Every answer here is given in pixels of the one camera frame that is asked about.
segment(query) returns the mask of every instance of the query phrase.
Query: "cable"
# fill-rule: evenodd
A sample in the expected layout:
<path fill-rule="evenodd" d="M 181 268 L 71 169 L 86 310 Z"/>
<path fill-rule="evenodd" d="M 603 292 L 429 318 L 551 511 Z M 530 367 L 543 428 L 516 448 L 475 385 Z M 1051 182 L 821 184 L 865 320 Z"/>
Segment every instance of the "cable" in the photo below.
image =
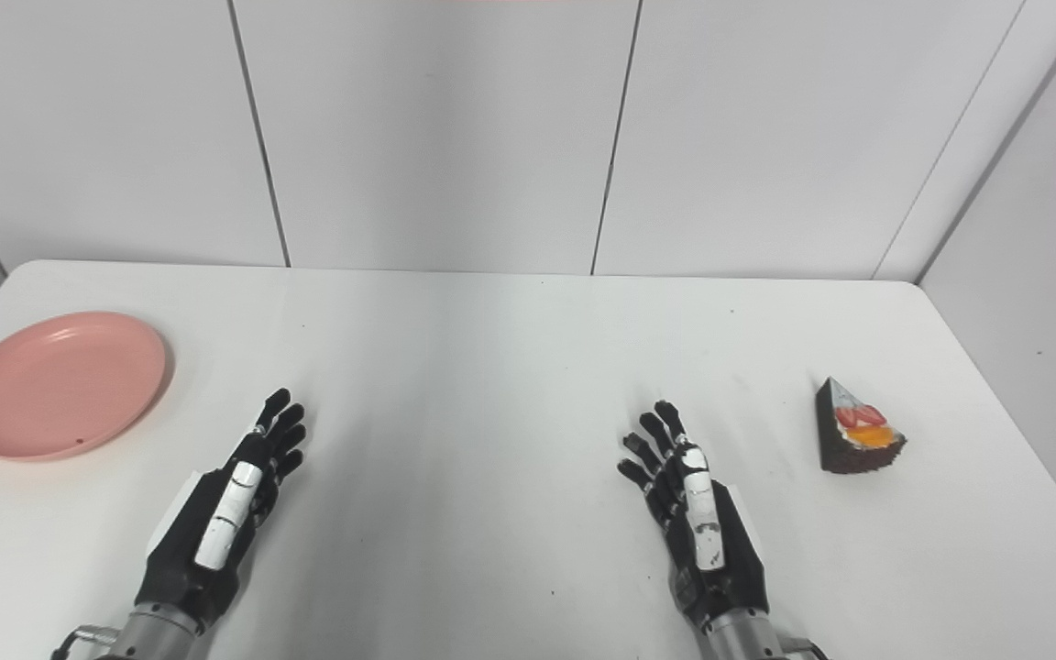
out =
<path fill-rule="evenodd" d="M 79 639 L 79 637 L 76 636 L 76 630 L 72 630 L 71 634 L 68 634 L 68 636 L 63 638 L 63 643 L 52 652 L 52 660 L 68 660 L 68 655 L 71 655 L 72 653 L 72 644 L 75 643 L 77 639 Z"/>
<path fill-rule="evenodd" d="M 822 650 L 822 647 L 818 647 L 816 643 L 809 643 L 809 652 L 813 653 L 813 656 L 816 656 L 817 660 L 830 660 L 830 657 L 826 656 L 825 652 Z"/>

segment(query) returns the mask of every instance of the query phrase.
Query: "white finger segment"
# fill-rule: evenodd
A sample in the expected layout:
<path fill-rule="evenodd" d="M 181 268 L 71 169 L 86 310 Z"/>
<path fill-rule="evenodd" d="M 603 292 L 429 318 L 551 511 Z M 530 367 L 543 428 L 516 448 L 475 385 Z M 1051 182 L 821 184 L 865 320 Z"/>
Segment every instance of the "white finger segment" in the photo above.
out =
<path fill-rule="evenodd" d="M 708 458 L 699 447 L 683 453 L 683 492 L 686 493 L 686 523 L 695 539 L 695 564 L 700 571 L 724 567 L 724 535 L 716 513 L 716 493 Z"/>
<path fill-rule="evenodd" d="M 210 523 L 206 524 L 202 543 L 197 544 L 197 551 L 193 555 L 194 564 L 210 568 L 211 571 L 226 566 L 226 557 L 230 554 L 234 535 L 239 534 L 240 527 L 247 521 L 254 492 L 260 488 L 260 479 L 263 479 L 263 471 L 254 465 L 244 461 L 235 465 L 231 480 L 227 482 L 223 496 L 219 498 L 219 506 L 214 507 Z"/>

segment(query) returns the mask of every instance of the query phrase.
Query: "cake slice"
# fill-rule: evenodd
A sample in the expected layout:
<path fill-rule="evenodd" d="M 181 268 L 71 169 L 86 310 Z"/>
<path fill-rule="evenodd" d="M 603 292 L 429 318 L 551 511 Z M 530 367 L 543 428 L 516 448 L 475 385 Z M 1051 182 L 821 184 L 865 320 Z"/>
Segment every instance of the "cake slice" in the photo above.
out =
<path fill-rule="evenodd" d="M 864 404 L 834 379 L 817 390 L 817 434 L 822 469 L 854 475 L 891 465 L 907 438 L 873 406 Z"/>

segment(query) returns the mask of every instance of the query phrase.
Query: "pink plate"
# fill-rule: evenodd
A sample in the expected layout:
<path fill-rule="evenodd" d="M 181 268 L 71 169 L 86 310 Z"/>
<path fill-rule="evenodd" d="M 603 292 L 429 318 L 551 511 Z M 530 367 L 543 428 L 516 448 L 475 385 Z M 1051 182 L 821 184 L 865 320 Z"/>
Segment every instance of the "pink plate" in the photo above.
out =
<path fill-rule="evenodd" d="M 149 408 L 165 375 L 157 331 L 86 312 L 0 342 L 0 456 L 64 458 L 116 437 Z"/>

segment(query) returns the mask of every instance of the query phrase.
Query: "robot finger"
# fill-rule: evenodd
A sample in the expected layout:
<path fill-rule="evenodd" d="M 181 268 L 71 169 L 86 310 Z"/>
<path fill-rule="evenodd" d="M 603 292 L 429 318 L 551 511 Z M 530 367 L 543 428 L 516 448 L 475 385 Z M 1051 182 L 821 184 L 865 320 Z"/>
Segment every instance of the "robot finger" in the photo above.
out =
<path fill-rule="evenodd" d="M 304 440 L 305 435 L 307 435 L 307 429 L 302 423 L 297 423 L 297 426 L 291 427 L 288 431 L 284 432 L 284 437 L 280 438 L 280 444 L 276 446 L 276 456 L 277 458 L 282 458 L 287 455 L 289 451 L 293 451 L 298 444 Z"/>
<path fill-rule="evenodd" d="M 263 413 L 260 413 L 260 418 L 256 419 L 256 427 L 263 427 L 264 430 L 271 427 L 271 420 L 276 418 L 277 414 L 280 414 L 281 410 L 288 408 L 288 402 L 293 400 L 293 393 L 288 392 L 287 388 L 280 388 L 276 390 L 276 393 L 267 397 L 267 400 L 263 402 Z"/>
<path fill-rule="evenodd" d="M 679 444 L 682 439 L 686 438 L 683 422 L 678 418 L 678 409 L 670 401 L 665 399 L 658 401 L 655 404 L 655 413 L 658 413 L 658 417 L 661 417 L 662 421 L 666 422 L 666 427 L 671 428 L 671 435 L 674 437 L 675 444 Z"/>
<path fill-rule="evenodd" d="M 294 402 L 293 406 L 288 407 L 288 410 L 282 411 L 280 417 L 276 418 L 276 423 L 272 423 L 271 431 L 267 432 L 267 441 L 271 444 L 271 447 L 280 446 L 280 439 L 284 437 L 284 434 L 294 426 L 297 426 L 301 419 L 304 419 L 304 407 Z"/>
<path fill-rule="evenodd" d="M 649 509 L 649 514 L 653 515 L 655 522 L 665 530 L 671 525 L 674 507 L 670 504 L 663 505 L 662 496 L 659 496 L 658 489 L 655 489 L 655 484 L 649 479 L 649 475 L 646 475 L 645 469 L 633 460 L 621 459 L 617 464 L 617 471 L 642 490 L 643 498 L 646 501 L 646 509 Z"/>
<path fill-rule="evenodd" d="M 280 459 L 280 464 L 276 465 L 276 483 L 284 483 L 284 477 L 295 472 L 297 468 L 301 467 L 302 463 L 304 463 L 304 452 L 297 450 L 285 454 Z"/>
<path fill-rule="evenodd" d="M 658 471 L 662 469 L 662 461 L 658 460 L 655 451 L 653 448 L 649 448 L 649 442 L 643 440 L 641 435 L 629 434 L 627 437 L 622 438 L 622 444 L 642 460 L 642 465 L 645 465 L 646 471 L 652 475 L 657 475 Z"/>
<path fill-rule="evenodd" d="M 627 477 L 627 479 L 634 482 L 638 488 L 642 489 L 642 492 L 646 492 L 649 488 L 650 479 L 648 473 L 645 469 L 642 469 L 641 465 L 637 463 L 623 458 L 617 464 L 617 471 L 622 473 L 622 476 Z"/>
<path fill-rule="evenodd" d="M 663 459 L 670 458 L 671 452 L 675 451 L 675 446 L 672 446 L 671 436 L 666 434 L 666 427 L 663 427 L 661 419 L 658 419 L 654 413 L 643 413 L 642 417 L 638 418 L 638 423 L 642 423 L 642 428 L 653 435 L 655 444 L 658 446 L 658 452 L 663 456 Z"/>

